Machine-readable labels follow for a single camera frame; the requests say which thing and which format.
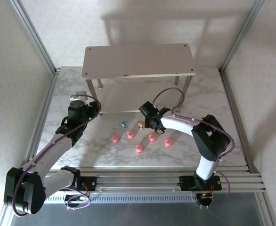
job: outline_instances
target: metal frame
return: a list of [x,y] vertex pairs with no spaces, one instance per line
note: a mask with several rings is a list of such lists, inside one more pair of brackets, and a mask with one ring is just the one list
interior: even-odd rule
[[[97,194],[169,194],[181,192],[180,176],[193,176],[196,167],[147,168],[78,168],[83,177],[97,177]],[[218,167],[228,178],[231,192],[266,192],[259,173],[249,173],[248,167]],[[220,177],[222,190],[228,192],[226,180]]]
[[39,112],[39,116],[34,126],[33,136],[27,150],[27,155],[25,159],[26,162],[28,162],[31,158],[33,158],[38,151],[40,139],[45,126],[46,118],[50,108],[50,104],[51,104],[54,88],[57,83],[57,78],[59,76],[59,72],[60,72],[60,69],[57,69],[57,71],[55,72],[54,76],[51,79],[49,89],[45,95],[43,104]]
[[[38,36],[28,14],[26,13],[20,0],[10,0],[17,14],[19,15],[23,25],[28,31],[30,37],[32,38],[37,50],[41,54],[47,68],[52,73],[53,78],[51,80],[49,90],[45,96],[43,106],[41,108],[35,129],[34,135],[32,137],[29,152],[26,159],[33,157],[36,154],[39,140],[41,138],[41,133],[45,124],[47,113],[49,110],[50,102],[53,95],[53,90],[59,75],[59,70],[57,70],[47,53],[40,37]],[[254,173],[255,168],[252,166],[250,157],[248,156],[246,150],[248,147],[246,144],[246,139],[244,138],[243,128],[239,123],[239,115],[235,112],[234,101],[230,100],[231,95],[229,94],[229,86],[227,84],[227,75],[225,73],[227,67],[229,66],[232,58],[237,52],[240,44],[242,43],[244,37],[246,36],[251,24],[253,23],[256,15],[258,14],[264,0],[255,0],[247,18],[242,26],[237,39],[235,40],[230,52],[228,53],[223,65],[220,68],[220,73],[222,76],[223,85],[228,97],[229,104],[231,106],[231,111],[235,120],[237,130],[239,132],[239,137],[243,146],[244,154],[246,157],[247,167],[219,167],[218,170],[224,172],[230,180],[231,191],[232,192],[254,192],[255,197],[258,201],[260,215],[264,225],[276,225],[274,221],[271,221],[270,209],[267,208],[267,200],[265,196],[265,187],[262,182],[262,178],[259,173]],[[98,87],[101,88],[101,81],[98,82]],[[98,177],[98,186],[95,194],[115,194],[120,195],[120,193],[166,193],[177,194],[178,187],[176,187],[177,177],[184,175],[191,175],[194,171],[194,167],[176,167],[176,168],[80,168],[83,176],[93,175]],[[224,180],[221,178],[222,188],[221,192],[227,192]],[[10,207],[4,206],[0,216],[0,225],[10,225],[12,221],[13,213]]]
[[258,12],[260,11],[262,5],[264,4],[265,0],[255,0],[254,4],[230,50],[230,52],[227,54],[227,57],[223,63],[223,65],[220,68],[220,73],[224,73],[226,69],[228,68],[231,60],[233,59],[234,55],[236,54],[238,48],[240,47],[241,43],[243,42],[249,28],[251,27],[254,19],[256,18]]
[[45,46],[43,45],[37,31],[35,30],[28,14],[26,13],[26,10],[24,6],[22,5],[20,0],[10,0],[12,6],[15,8],[18,16],[20,17],[24,27],[29,33],[29,36],[32,38],[33,43],[35,44],[38,52],[40,53],[43,61],[45,62],[48,70],[50,71],[51,74],[55,74],[56,72],[56,67],[54,63],[52,62]]

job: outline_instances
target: shelf platform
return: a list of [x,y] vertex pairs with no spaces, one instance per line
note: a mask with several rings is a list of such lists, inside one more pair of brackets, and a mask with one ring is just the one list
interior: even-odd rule
[[82,77],[91,79],[195,75],[187,43],[87,47]]

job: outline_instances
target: white arm segment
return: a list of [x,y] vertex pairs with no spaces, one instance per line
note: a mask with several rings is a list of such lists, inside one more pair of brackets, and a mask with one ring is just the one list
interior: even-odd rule
[[[51,141],[44,147],[43,150],[39,154],[37,154],[31,161],[27,162],[22,166],[23,169],[28,168],[33,161],[39,157],[45,149],[52,144],[55,140],[59,137],[63,136],[63,134],[55,134]],[[34,173],[37,172],[38,175],[41,177],[43,181],[46,174],[49,172],[51,167],[58,161],[58,159],[70,148],[72,147],[72,140],[71,138],[65,137],[57,142],[36,164],[32,167],[29,172]]]
[[170,115],[161,118],[161,122],[162,125],[167,129],[175,129],[188,135],[193,135],[191,130],[193,129],[194,125],[191,125],[191,122],[189,121],[178,119]]
[[55,175],[45,178],[43,186],[45,188],[46,198],[61,190],[63,187],[70,186],[73,179],[74,174],[64,169],[60,169]]
[[197,175],[203,180],[207,180],[213,174],[213,169],[216,164],[216,161],[209,161],[203,156],[201,157],[198,168],[196,169]]
[[[193,136],[191,130],[193,129],[194,125],[192,125],[192,123],[189,121],[178,119],[170,115],[167,117],[162,117],[161,122],[162,125],[167,129],[175,129]],[[196,169],[197,175],[199,175],[199,177],[203,180],[207,180],[213,174],[215,163],[215,161],[209,161],[202,156],[199,166]]]

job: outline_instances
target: bracket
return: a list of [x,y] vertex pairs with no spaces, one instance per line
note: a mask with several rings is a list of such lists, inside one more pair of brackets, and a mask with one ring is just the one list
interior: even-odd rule
[[88,191],[94,192],[96,188],[96,182],[97,182],[97,177],[81,177],[77,187],[81,191],[85,191],[84,187],[81,185],[82,183],[85,183],[87,185]]
[[178,186],[181,188],[181,191],[211,191],[211,186],[214,187],[215,191],[221,191],[221,181],[219,176],[213,176],[210,181],[202,188],[198,188],[195,185],[195,178],[194,176],[180,176],[180,182]]

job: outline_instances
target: metal bar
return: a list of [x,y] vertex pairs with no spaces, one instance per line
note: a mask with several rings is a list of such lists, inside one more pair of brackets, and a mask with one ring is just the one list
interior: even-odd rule
[[[197,166],[192,167],[76,167],[81,173],[86,172],[195,172]],[[248,172],[247,166],[218,166],[217,171],[235,171],[235,172]]]
[[[260,177],[260,173],[229,173],[224,172],[226,177],[249,177],[249,178],[256,178]],[[153,173],[140,173],[140,172],[81,172],[82,177],[98,177],[98,178],[110,178],[110,177],[119,177],[119,178],[127,178],[127,177],[180,177],[180,176],[193,176],[193,172],[153,172]]]
[[233,95],[231,86],[230,86],[230,82],[229,79],[227,77],[227,73],[224,72],[221,74],[221,80],[222,80],[222,84],[224,86],[224,90],[226,93],[226,97],[230,106],[230,110],[235,122],[235,126],[236,126],[236,131],[238,133],[241,145],[242,145],[242,150],[243,150],[243,154],[245,156],[245,160],[247,162],[247,166],[249,168],[249,171],[251,173],[258,173],[259,171],[257,170],[257,168],[254,165],[253,162],[253,157],[251,156],[250,152],[248,152],[249,148],[249,141],[248,141],[248,137],[246,135],[245,129],[244,129],[244,125],[243,125],[243,121],[242,118],[240,116],[238,107],[236,105],[235,102],[235,97]]
[[56,68],[20,0],[10,0],[51,74]]
[[220,68],[220,73],[224,73],[226,69],[228,68],[231,60],[233,59],[234,55],[236,54],[238,48],[240,47],[241,43],[243,42],[248,30],[250,29],[254,19],[256,18],[258,12],[260,11],[260,8],[264,4],[265,0],[255,0],[252,8],[250,9],[250,12],[230,50],[228,53],[223,65]]
[[91,95],[92,95],[94,98],[97,99],[97,95],[96,95],[96,92],[95,92],[95,89],[94,89],[92,80],[87,79],[87,80],[86,80],[86,83],[87,83],[87,85],[88,85],[88,88],[89,88],[89,90],[90,90]]
[[[193,78],[193,76],[191,76],[191,75],[190,76],[186,76],[185,83],[184,83],[184,86],[183,86],[183,89],[182,89],[184,95],[186,95],[186,93],[187,93],[188,86],[189,86],[192,78]],[[181,103],[181,101],[182,101],[182,96],[180,97],[178,105]]]
[[178,86],[179,85],[179,79],[180,79],[180,76],[176,76],[175,77],[174,86]]
[[43,132],[43,129],[44,129],[44,125],[45,125],[45,122],[46,122],[47,114],[48,114],[48,111],[49,111],[50,103],[51,103],[51,100],[52,100],[53,91],[54,91],[55,85],[57,83],[57,78],[58,78],[59,72],[60,72],[60,69],[57,69],[56,73],[52,77],[49,89],[46,93],[43,104],[41,106],[39,116],[38,116],[38,119],[37,119],[35,127],[34,127],[33,136],[32,136],[32,139],[30,141],[28,151],[27,151],[27,155],[26,155],[26,158],[25,158],[26,162],[28,162],[30,158],[33,158],[37,153],[38,146],[39,146],[39,143],[40,143],[40,139],[41,139],[41,136],[42,136],[42,132]]
[[254,193],[263,226],[273,226],[263,193]]
[[[222,188],[227,189],[227,183],[221,182]],[[174,183],[99,183],[97,182],[97,188],[101,189],[105,187],[107,189],[113,187],[122,187],[122,188],[131,188],[131,187],[140,187],[148,188],[148,187],[178,187],[178,181]],[[265,185],[263,183],[231,183],[231,189],[249,189],[249,188],[257,188],[257,189],[265,189]]]
[[98,88],[99,89],[103,88],[103,84],[101,83],[100,79],[97,79],[97,83],[98,83]]
[[[220,177],[221,182],[226,182],[223,177]],[[228,177],[229,182],[233,183],[262,183],[261,177]],[[157,183],[179,183],[179,177],[154,177],[154,178],[98,178],[97,184],[157,184]]]
[[[91,193],[91,203],[187,203],[196,202],[193,193],[166,193],[166,194],[97,194]],[[54,194],[44,203],[64,203],[64,194]]]
[[14,212],[11,207],[3,205],[2,212],[0,214],[0,226],[10,226]]

